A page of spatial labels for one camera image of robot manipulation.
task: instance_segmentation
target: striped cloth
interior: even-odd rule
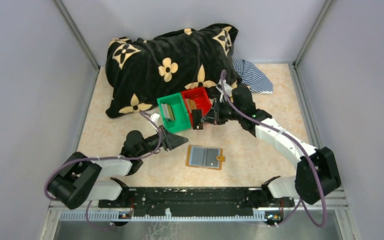
[[[233,59],[233,67],[242,77],[242,82],[251,87],[252,93],[273,93],[273,83],[252,62],[243,59]]]

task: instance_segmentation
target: green box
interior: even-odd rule
[[[156,102],[158,103],[159,111],[162,116],[162,122],[164,123],[167,131],[170,133],[177,133],[191,128],[191,121],[189,120],[188,110],[186,109],[180,92],[160,97],[156,100]],[[170,105],[171,109],[173,110],[175,121],[170,121],[165,118],[161,104]]]

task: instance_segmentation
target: black blanket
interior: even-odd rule
[[[169,32],[153,40],[115,38],[109,44],[105,73],[114,88],[106,114],[117,118],[157,106],[157,98],[206,87],[210,97],[226,69],[229,85],[241,82],[232,63],[238,30],[213,24]]]

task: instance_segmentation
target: red box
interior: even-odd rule
[[[211,102],[208,98],[207,91],[205,87],[197,87],[189,90],[181,91],[181,97],[183,98],[184,105],[186,106],[187,113],[189,114],[190,124],[194,124],[192,122],[192,110],[188,108],[188,104],[186,103],[186,99],[193,100],[196,104],[197,109],[202,110],[202,116],[204,117],[211,109]]]

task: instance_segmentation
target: plastic bin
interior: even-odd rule
[[[207,91],[205,90],[205,87],[197,87],[192,88],[189,90],[185,90],[180,92],[184,105],[186,106],[187,113],[189,114],[190,124],[193,125],[192,122],[192,110],[188,109],[188,104],[186,102],[186,99],[191,99],[195,101],[196,108],[202,110],[202,116],[204,117],[211,109],[211,102],[208,98]]]
[[[159,111],[161,112],[162,123],[167,131],[170,133],[177,133],[191,128],[188,110],[186,109],[180,93],[160,97],[156,100],[156,102],[158,103]],[[171,106],[174,114],[174,121],[170,121],[165,118],[161,104],[168,104]]]

